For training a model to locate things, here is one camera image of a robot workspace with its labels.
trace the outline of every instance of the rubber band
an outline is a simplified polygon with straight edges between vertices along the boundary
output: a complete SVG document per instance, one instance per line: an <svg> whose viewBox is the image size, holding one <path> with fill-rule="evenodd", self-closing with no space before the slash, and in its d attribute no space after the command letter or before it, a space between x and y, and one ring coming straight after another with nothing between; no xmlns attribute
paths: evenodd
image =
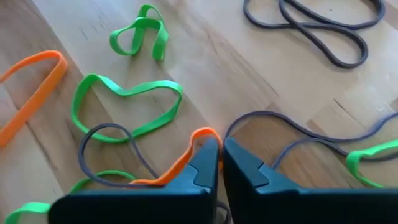
<svg viewBox="0 0 398 224"><path fill-rule="evenodd" d="M272 169L276 169L277 166L281 163L282 159L296 146L298 146L299 144L303 144L306 142L319 142L323 145L325 145L326 147L328 147L329 149L331 149L333 152L341 155L341 156L345 156L347 157L347 160L349 161L348 163L350 164L350 167L348 167L348 169L350 170L351 173L354 172L354 170L357 171L356 175L354 175L354 177L356 177L358 179L359 174L358 174L358 162L361 159L362 161L367 161L367 162L382 162L382 161L389 161L389 160L393 160L398 158L398 152L386 155L386 156L382 156L382 157L377 157L377 158L363 158L362 156L368 156L370 154L375 154L379 151L382 150L386 150L388 148L391 147L395 147L395 143L398 144L398 140L397 141L393 141L393 142L389 142L390 144L386 143L380 146L376 146L373 148L370 148L371 150L366 150L365 152L363 151L356 151L351 152L350 154L344 150L342 150L342 148L340 148L338 145L336 145L335 143L349 143L349 142L357 142L357 141L362 141L364 139L367 139L373 135L375 135L388 121L390 121L391 119L395 118L398 116L398 112L395 112L389 116L386 116L385 118L380 119L378 122L376 122L376 124L367 132L365 132L364 134L358 136L358 137L353 137L353 138L346 138L346 139L340 139L340 138L331 138L328 136L323 136L321 134L317 134L314 133L310 130L308 130L307 128L302 127L301 125L297 124L296 122L294 122L293 120L291 120L289 117L277 113L277 112L273 112L273 111L253 111L247 114L242 115L241 117L239 117L238 119L236 119L228 128L226 134L225 134L225 139L229 137L229 135L231 134L232 130L236 127L236 125L238 125L240 122L254 117L254 116L272 116L275 118L279 118L282 121L285 121L287 124L289 124L291 127L293 127L294 129L296 129L297 131L300 131L301 133L304 133L306 135L309 136L309 138L302 138L299 140L294 141L292 144L289 144L287 147L285 147L280 154L277 156L277 159L275 160L275 162L271 165Z"/></svg>
<svg viewBox="0 0 398 224"><path fill-rule="evenodd" d="M121 177L125 177L130 181L135 180L136 178L123 171L118 170L107 170L103 172L99 172L96 174L97 176L104 176L104 175L118 175ZM70 194L73 194L79 190L81 190L87 183L91 182L90 178L85 178L79 182L77 182L70 190ZM21 215L25 213L34 213L34 214L47 214L51 208L51 204L49 203L42 203L42 202L29 202L23 205L21 208L11 212L5 219L4 224L18 224L18 221Z"/></svg>
<svg viewBox="0 0 398 224"><path fill-rule="evenodd" d="M108 180L102 179L101 177L97 177L93 175L88 168L84 154L85 154L85 148L86 145L88 144L88 141L91 139L91 137L99 130L103 128L117 128L124 132L127 135L127 138L129 142L132 144L135 152L138 155L138 158L140 161L143 163L143 165L149 170L149 172L156 178L155 180L146 180L146 179L137 179L133 180L130 184L119 184L119 183L114 183L110 182ZM123 187L123 188L154 188L154 187L162 187L166 184L168 184L171 180L173 180L185 167L185 165L188 164L190 158L192 157L193 154L193 143L196 139L201 138L203 136L207 135L213 135L217 141L218 141L218 146L219 150L222 149L222 140L220 136L217 134L217 132L212 129L212 128L200 128L194 131L190 137L189 140L189 145L187 150L184 152L184 154L176 160L176 162L171 166L171 168L165 172L162 176L158 176L156 172L153 171L153 169L150 167L150 165L147 163L147 161L143 158L141 155L140 151L138 150L138 147L136 145L136 142L133 138L133 136L129 133L129 131L122 127L121 125L118 124L113 124L113 123L104 123L97 125L96 127L92 128L82 139L80 147L79 147L79 152L78 152L78 160L79 160L79 165L81 168L81 171L87 175L91 180L101 183L103 185L106 185L108 187Z"/></svg>
<svg viewBox="0 0 398 224"><path fill-rule="evenodd" d="M47 97L51 94L51 92L54 91L55 87L58 85L67 71L68 62L60 52L56 50L45 50L21 60L0 77L0 83L3 83L19 69L42 60L52 58L58 59L56 66L45 78L36 92L15 114L15 116L6 124L4 128L0 129L0 147L6 147L6 144L23 127L27 120L44 104Z"/></svg>
<svg viewBox="0 0 398 224"><path fill-rule="evenodd" d="M373 182L359 173L359 162L363 159L366 159L364 158L366 156L374 156L376 154L379 154L380 152L388 151L396 147L398 147L398 139L370 147L369 149L352 151L348 154L346 158L347 169L355 178L357 178L362 183L370 185L371 187L383 188L383 185Z"/></svg>
<svg viewBox="0 0 398 224"><path fill-rule="evenodd" d="M362 65L369 56L368 45L366 44L365 40L355 31L376 25L378 22L382 20L382 18L386 13L386 7L382 0L369 0L367 2L372 4L377 11L376 18L369 22L351 25L351 24L344 24L341 22L333 21L324 16L321 16L316 12L311 11L309 8L299 3L297 0L279 0L280 13L282 14L283 18L287 21L287 23L268 24L259 21L249 12L248 6L250 1L251 0L244 0L243 3L243 13L250 23L261 29L296 29L299 32L301 32L308 40L310 40L315 46L317 46L333 65L347 69L356 68ZM298 12L301 12L303 15L317 22L296 21L286 10L286 4L291 5L294 9L298 10ZM344 35L345 37L354 41L355 44L359 47L361 51L361 58L355 63L346 63L341 61L322 42L322 40L320 40L318 37L316 37L314 34L310 32L310 29L329 30Z"/></svg>
<svg viewBox="0 0 398 224"><path fill-rule="evenodd" d="M195 130L188 143L188 148L182 154L181 157L179 157L174 164L171 166L171 168L165 172L162 176L156 178L155 180L147 180L147 179L137 179L133 180L131 184L148 184L148 185L156 185L156 186L163 186L168 184L171 180L173 180L185 167L185 165L188 164L189 160L192 157L193 154L193 143L195 142L196 139L201 138L203 136L207 135L212 135L216 138L218 141L218 149L220 150L220 155L221 155L221 149L223 148L223 140L220 138L218 133L213 129L209 127L205 128L200 128ZM219 156L219 161L218 161L219 168L222 169L222 160L221 156Z"/></svg>
<svg viewBox="0 0 398 224"><path fill-rule="evenodd" d="M150 9L153 9L157 13L157 15L159 16L158 19L147 17L147 13ZM141 49L142 44L144 42L145 30L147 28L158 30L157 37L155 39L154 48L152 50L152 57L155 60L163 60L165 55L167 40L169 38L169 33L167 32L161 13L159 12L158 9L156 9L155 6L151 6L150 4L145 4L141 6L137 19L131 25L113 31L109 37L109 44L117 54L133 56L137 54ZM126 52L119 45L118 38L120 34L130 29L135 29L135 32L132 39L131 51Z"/></svg>
<svg viewBox="0 0 398 224"><path fill-rule="evenodd" d="M110 80L105 76L97 74L87 75L80 82L78 88L76 89L75 96L73 97L72 101L72 111L71 111L73 123L79 129L81 129L81 131L83 131L83 133L85 134L88 133L89 129L84 124L82 124L78 119L78 112L85 94L96 81L101 81L113 93L123 97L138 95L140 93L145 93L147 91L155 90L158 88L167 88L176 92L177 100L174 102L172 107L168 111L166 111L163 115L160 115L158 118L154 119L153 121L149 121L148 123L142 125L141 127L136 128L132 132L132 135L134 137L138 137L143 134L154 131L162 127L163 125L166 125L167 123L171 122L174 119L175 115L177 114L178 107L180 106L180 103L182 101L182 87L178 83L175 83L170 80L159 80L159 81L142 83L131 89L126 90L121 88L118 84L116 84L115 82L113 82L112 80ZM108 143L120 143L120 142L126 142L128 140L127 137L122 139L117 139L117 138L104 136L102 134L94 134L93 138Z"/></svg>

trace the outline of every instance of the black plastic object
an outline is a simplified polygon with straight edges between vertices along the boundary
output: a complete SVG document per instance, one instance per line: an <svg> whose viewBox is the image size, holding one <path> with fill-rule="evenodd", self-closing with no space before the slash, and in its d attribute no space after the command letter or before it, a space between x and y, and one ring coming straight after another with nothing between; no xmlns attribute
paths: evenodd
<svg viewBox="0 0 398 224"><path fill-rule="evenodd" d="M66 195L52 205L49 223L214 223L217 148L216 140L208 140L184 170L159 189L87 190Z"/></svg>
<svg viewBox="0 0 398 224"><path fill-rule="evenodd" d="M233 138L224 143L224 181L235 224L398 223L398 189L306 189Z"/></svg>

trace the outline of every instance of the wooden floor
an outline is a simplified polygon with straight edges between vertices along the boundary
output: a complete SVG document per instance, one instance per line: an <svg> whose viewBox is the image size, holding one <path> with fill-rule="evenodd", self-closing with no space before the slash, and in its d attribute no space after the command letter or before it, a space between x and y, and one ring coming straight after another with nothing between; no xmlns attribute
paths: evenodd
<svg viewBox="0 0 398 224"><path fill-rule="evenodd" d="M311 9L341 22L374 17L365 1L301 0ZM151 57L154 32L137 57L115 54L109 33L128 26L139 6L156 5L170 33L163 63ZM63 52L70 67L43 107L0 151L0 220L30 201L53 202L84 178L76 152L82 133L70 120L72 95L89 73L106 75L129 88L169 79L184 87L176 119L139 138L138 145L157 172L166 171L185 150L190 133L202 126L224 135L243 113L274 110L312 130L334 137L357 136L379 118L398 110L398 3L386 0L387 15L359 33L369 45L368 61L341 70L307 39L292 30L260 30L242 14L243 0L2 0L0 1L0 73L41 50ZM253 0L252 12L269 22L283 21L276 1ZM344 37L316 31L339 58L353 62L356 46ZM132 33L123 35L128 46ZM55 62L40 62L0 86L0 126L24 104ZM83 123L92 127L113 121L132 129L163 113L175 100L156 90L120 99L101 85L84 100ZM398 138L398 120L377 136L346 144L347 151ZM234 133L238 141L266 163L302 135L283 122L252 119ZM92 141L88 163L95 171L126 170L141 178L149 173L128 144ZM279 171L306 187L364 187L345 169L342 157L318 144L298 147ZM362 174L386 186L398 185L398 161L363 164ZM222 184L220 198L226 201ZM23 223L44 216L25 216Z"/></svg>

